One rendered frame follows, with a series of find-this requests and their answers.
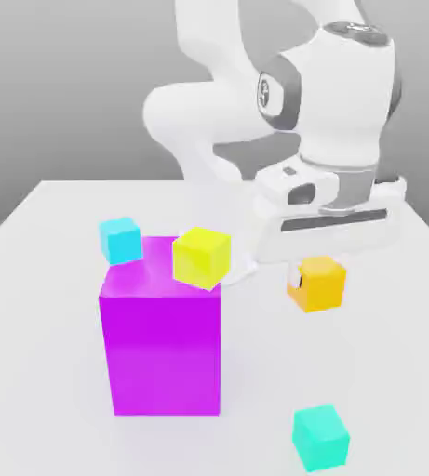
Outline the small orange cube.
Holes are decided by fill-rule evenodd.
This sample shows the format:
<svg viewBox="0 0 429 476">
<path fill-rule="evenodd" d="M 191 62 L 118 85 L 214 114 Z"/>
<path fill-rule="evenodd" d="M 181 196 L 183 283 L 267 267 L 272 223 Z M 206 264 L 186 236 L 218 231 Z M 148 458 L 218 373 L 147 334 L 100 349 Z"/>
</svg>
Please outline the small orange cube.
<svg viewBox="0 0 429 476">
<path fill-rule="evenodd" d="M 292 288 L 289 296 L 304 312 L 325 311 L 342 304 L 346 269 L 331 257 L 306 258 L 302 262 L 302 286 Z"/>
</svg>

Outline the large magenta box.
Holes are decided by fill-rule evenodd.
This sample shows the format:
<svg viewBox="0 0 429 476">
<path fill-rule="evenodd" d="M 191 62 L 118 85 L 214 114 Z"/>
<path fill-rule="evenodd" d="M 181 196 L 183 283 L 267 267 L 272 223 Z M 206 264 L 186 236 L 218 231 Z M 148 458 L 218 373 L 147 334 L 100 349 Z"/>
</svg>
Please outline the large magenta box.
<svg viewBox="0 0 429 476">
<path fill-rule="evenodd" d="M 114 265 L 99 295 L 114 413 L 221 411 L 221 288 L 173 278 L 171 236 L 147 236 L 143 258 Z"/>
</svg>

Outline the small turquoise cube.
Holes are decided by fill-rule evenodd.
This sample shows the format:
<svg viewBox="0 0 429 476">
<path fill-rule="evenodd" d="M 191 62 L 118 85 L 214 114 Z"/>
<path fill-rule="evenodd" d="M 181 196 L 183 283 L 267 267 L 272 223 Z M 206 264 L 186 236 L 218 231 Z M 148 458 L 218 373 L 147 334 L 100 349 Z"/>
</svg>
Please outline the small turquoise cube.
<svg viewBox="0 0 429 476">
<path fill-rule="evenodd" d="M 313 472 L 346 463 L 350 434 L 333 405 L 320 405 L 294 412 L 292 442 L 304 469 Z"/>
</svg>

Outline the small cyan cube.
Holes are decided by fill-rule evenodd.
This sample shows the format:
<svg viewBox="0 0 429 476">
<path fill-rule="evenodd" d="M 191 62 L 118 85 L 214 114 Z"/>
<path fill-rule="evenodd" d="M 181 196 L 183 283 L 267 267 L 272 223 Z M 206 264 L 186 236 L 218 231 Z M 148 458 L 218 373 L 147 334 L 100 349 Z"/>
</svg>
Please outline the small cyan cube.
<svg viewBox="0 0 429 476">
<path fill-rule="evenodd" d="M 141 230 L 132 218 L 117 218 L 99 224 L 101 250 L 110 265 L 143 258 Z"/>
</svg>

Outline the small yellow cube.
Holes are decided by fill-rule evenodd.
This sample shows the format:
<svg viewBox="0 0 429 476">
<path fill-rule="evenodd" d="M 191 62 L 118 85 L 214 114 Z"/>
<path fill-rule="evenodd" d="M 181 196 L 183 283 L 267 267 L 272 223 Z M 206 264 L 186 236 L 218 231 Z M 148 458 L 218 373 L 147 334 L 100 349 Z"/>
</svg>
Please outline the small yellow cube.
<svg viewBox="0 0 429 476">
<path fill-rule="evenodd" d="M 193 227 L 172 244 L 173 278 L 211 291 L 231 268 L 231 236 Z"/>
</svg>

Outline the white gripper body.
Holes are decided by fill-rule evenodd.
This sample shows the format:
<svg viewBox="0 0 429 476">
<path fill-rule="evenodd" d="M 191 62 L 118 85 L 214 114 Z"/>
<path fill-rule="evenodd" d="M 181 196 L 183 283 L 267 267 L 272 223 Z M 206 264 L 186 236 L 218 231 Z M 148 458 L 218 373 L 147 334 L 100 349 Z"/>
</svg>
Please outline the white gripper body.
<svg viewBox="0 0 429 476">
<path fill-rule="evenodd" d="M 337 256 L 382 247 L 400 229 L 407 182 L 389 177 L 372 186 L 370 200 L 348 215 L 287 215 L 267 198 L 255 198 L 260 230 L 255 260 L 260 263 Z"/>
</svg>

